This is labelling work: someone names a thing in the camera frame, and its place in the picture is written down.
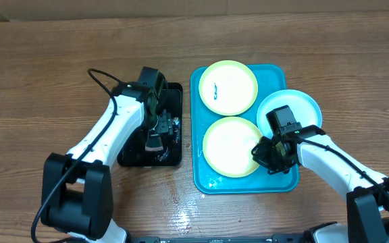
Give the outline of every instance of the table surface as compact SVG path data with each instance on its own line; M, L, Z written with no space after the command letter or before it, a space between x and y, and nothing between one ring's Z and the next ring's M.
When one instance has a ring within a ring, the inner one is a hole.
M289 88L319 103L336 143L389 176L387 11L0 23L0 242L30 241L45 159L77 144L106 108L91 67L133 81L151 66L184 87L181 166L112 171L113 217L133 236L268 236L346 223L344 201L304 168L290 193L196 188L190 75L223 59L280 66ZM63 236L42 225L38 235Z

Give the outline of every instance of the green rim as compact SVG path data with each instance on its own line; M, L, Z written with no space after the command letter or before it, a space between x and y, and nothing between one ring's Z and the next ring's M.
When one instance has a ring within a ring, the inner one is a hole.
M253 94L253 97L252 97L252 100L250 101L249 103L249 106L247 106L245 109L243 109L242 111L237 111L235 113L223 113L221 111L218 111L216 109L213 109L212 107L210 107L204 100L203 98L203 94L200 92L201 91L201 87L203 86L203 83L205 81L205 77L207 77L212 71L214 71L214 69L216 68L219 68L219 67L222 67L224 65L233 65L234 67L237 67L237 68L240 68L243 72L245 72L249 77L250 79L252 80L253 82L253 86L255 87L255 91L254 91L254 94ZM201 100L202 102L208 107L208 109L214 111L215 113L219 114L219 115L239 115L241 113L243 113L244 111L248 110L252 105L253 103L255 102L256 100L256 97L257 97L257 80L256 80L256 77L255 77L255 74L250 70L250 68L248 68L246 65L242 64L241 62L237 62L237 61L232 61L232 60L224 60L224 61L218 61L216 63L213 63L212 65L210 65L202 74L201 76L201 80L199 81L199 95L201 96Z
M205 160L207 161L208 165L211 166L211 168L213 168L213 170L215 170L216 172L218 172L219 174L223 175L223 176L227 176L227 177L230 177L230 178L241 178L241 177L244 177L244 176L248 176L250 175L251 173L255 172L257 168L259 168L259 164L256 163L254 160L252 160L253 162L253 166L248 170L246 171L245 173L242 173L242 174L238 174L238 175L230 175L230 174L227 174L226 172L223 172L222 170L218 169L216 166L214 166L214 164L212 164L211 160L208 158L207 154L205 153L205 148L207 147L207 140L208 140L208 137L209 135L211 134L211 132L217 127L217 126L220 126L221 124L225 123L225 122L232 122L232 121L238 121L238 122L241 122L241 123L244 123L246 124L251 130L253 130L256 135L257 135L257 140L260 140L261 137L262 137L262 133L261 131L257 128L257 126L255 126L253 123L251 123L250 121L244 119L244 118L241 118L241 117L224 117L224 118L221 118L219 120L217 120L216 122L214 122L207 130L207 132L205 133L205 136L203 137L203 142L202 142L202 147L203 147L203 156L205 157Z

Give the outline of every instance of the blue tray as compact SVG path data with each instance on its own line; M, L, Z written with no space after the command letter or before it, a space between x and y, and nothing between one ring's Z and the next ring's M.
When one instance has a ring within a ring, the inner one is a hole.
M255 74L259 91L252 107L239 116L256 124L256 112L261 102L271 93L286 89L286 81L283 71L276 65L253 64L247 67ZM286 175L268 175L267 169L260 166L246 177L229 178L218 174L208 165L203 156L203 137L210 125L223 116L209 110L199 95L199 80L206 69L207 67L200 67L190 78L194 184L206 194L289 192L294 189L299 181L297 166Z

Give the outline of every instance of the white plate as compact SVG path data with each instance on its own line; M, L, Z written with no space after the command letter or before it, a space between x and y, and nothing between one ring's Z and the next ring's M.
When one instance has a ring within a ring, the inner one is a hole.
M203 154L218 173L231 178L250 175L259 164L251 150L261 139L261 131L241 117L225 117L214 122L203 137Z
M275 108L288 105L297 122L302 127L316 125L321 127L322 114L319 105L308 94L298 90L279 90L268 95L259 106L256 114L257 127L262 135L272 138L273 132L267 120L267 113Z
M237 61L210 65L199 81L202 102L220 115L238 115L253 105L257 96L254 73Z

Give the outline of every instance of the wooden table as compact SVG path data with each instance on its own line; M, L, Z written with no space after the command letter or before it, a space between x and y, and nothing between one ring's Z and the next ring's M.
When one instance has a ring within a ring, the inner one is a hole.
M181 166L112 171L113 216L132 235L267 236L346 223L345 203L306 169L291 193L196 188L190 75L223 59L280 66L289 88L320 104L337 144L389 176L389 12L0 23L0 242L30 241L45 159L77 144L106 108L91 67L133 81L147 65L184 87ZM43 226L38 235L62 237Z

